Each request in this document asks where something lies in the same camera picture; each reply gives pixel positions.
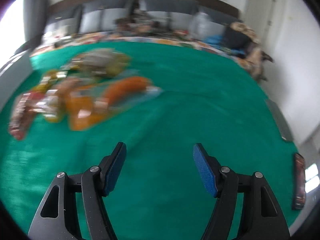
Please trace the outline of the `orange snack bag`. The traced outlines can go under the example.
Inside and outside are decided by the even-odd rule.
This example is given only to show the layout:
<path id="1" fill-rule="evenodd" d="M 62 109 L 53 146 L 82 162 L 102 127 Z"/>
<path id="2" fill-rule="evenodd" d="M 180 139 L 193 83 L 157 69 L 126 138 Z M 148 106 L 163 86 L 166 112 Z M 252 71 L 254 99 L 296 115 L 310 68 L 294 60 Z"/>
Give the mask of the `orange snack bag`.
<path id="1" fill-rule="evenodd" d="M 66 97 L 69 126 L 73 131 L 86 130 L 161 93 L 142 76 L 77 87 Z"/>

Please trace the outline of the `dark booklet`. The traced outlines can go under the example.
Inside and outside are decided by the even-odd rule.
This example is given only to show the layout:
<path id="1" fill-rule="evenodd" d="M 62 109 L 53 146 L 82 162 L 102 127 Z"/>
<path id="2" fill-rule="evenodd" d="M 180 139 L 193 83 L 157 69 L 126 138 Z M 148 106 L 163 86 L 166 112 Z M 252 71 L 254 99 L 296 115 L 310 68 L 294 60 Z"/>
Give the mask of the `dark booklet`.
<path id="1" fill-rule="evenodd" d="M 306 202 L 305 191 L 305 159 L 299 153 L 293 155 L 293 176 L 294 176 L 294 192 L 293 192 L 293 210 L 302 210 Z"/>

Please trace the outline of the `yellow snack packet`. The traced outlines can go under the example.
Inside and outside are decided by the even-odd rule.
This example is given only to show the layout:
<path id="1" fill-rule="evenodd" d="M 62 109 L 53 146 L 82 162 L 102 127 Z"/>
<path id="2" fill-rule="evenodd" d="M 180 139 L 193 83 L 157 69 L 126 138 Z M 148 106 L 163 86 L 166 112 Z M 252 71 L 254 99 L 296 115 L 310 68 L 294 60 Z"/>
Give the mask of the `yellow snack packet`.
<path id="1" fill-rule="evenodd" d="M 31 90 L 35 92 L 45 93 L 48 91 L 57 81 L 61 81 L 67 77 L 67 71 L 52 69 L 43 74 L 39 83 Z"/>

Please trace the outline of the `red snack packet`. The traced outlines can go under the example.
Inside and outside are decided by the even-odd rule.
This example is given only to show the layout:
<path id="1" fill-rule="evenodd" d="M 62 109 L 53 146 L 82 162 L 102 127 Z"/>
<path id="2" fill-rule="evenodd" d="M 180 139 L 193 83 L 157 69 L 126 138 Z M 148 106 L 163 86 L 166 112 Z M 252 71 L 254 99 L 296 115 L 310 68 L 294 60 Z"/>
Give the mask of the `red snack packet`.
<path id="1" fill-rule="evenodd" d="M 36 112 L 35 105 L 44 97 L 43 92 L 27 91 L 16 97 L 11 110 L 9 133 L 16 139 L 24 139 Z"/>

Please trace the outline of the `green cloth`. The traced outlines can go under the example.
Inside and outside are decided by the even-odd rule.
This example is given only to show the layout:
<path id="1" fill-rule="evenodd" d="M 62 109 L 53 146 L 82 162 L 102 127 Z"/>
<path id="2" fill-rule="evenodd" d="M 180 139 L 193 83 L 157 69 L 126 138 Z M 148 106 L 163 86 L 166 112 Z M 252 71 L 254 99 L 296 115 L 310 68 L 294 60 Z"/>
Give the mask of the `green cloth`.
<path id="1" fill-rule="evenodd" d="M 84 172 L 120 141 L 127 157 L 104 199 L 119 239 L 200 239 L 215 205 L 193 161 L 200 142 L 235 172 L 260 171 L 288 224 L 293 196 L 294 144 L 285 142 L 267 96 L 235 62 L 191 48 L 106 42 L 131 57 L 130 67 L 161 87 L 144 101 L 85 131 L 38 116 L 27 136 L 8 133 L 12 102 L 1 112 L 1 200 L 23 231 L 60 171 Z"/>

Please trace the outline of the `clear bag of beige snacks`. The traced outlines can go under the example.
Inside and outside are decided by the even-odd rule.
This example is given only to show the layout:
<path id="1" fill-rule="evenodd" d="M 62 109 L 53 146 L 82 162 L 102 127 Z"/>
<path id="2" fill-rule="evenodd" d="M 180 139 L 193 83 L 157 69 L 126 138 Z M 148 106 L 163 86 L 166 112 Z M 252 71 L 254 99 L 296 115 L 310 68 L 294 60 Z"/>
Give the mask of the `clear bag of beige snacks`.
<path id="1" fill-rule="evenodd" d="M 61 67 L 65 71 L 77 71 L 85 76 L 111 79 L 122 73 L 131 58 L 110 48 L 93 49 L 75 55 Z"/>

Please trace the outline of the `grey cushion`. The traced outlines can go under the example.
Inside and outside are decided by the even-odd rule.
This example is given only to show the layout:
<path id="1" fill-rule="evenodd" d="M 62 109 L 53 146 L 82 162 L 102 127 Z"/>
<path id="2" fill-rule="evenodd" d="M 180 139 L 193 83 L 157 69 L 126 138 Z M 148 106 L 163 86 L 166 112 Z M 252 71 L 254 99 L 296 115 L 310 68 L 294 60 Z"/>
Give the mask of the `grey cushion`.
<path id="1" fill-rule="evenodd" d="M 104 8 L 99 6 L 83 6 L 80 34 L 95 33 L 100 31 L 113 31 L 116 28 L 116 20 L 129 16 L 129 8 Z"/>

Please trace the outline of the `dark bag on sofa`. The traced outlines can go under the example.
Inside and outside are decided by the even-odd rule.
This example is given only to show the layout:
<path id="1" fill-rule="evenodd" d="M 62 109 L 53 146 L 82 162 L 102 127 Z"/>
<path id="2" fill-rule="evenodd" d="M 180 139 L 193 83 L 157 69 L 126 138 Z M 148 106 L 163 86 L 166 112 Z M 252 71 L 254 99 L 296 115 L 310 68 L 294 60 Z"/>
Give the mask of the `dark bag on sofa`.
<path id="1" fill-rule="evenodd" d="M 227 27 L 222 37 L 221 45 L 228 49 L 245 50 L 252 43 L 252 39 L 247 35 Z"/>

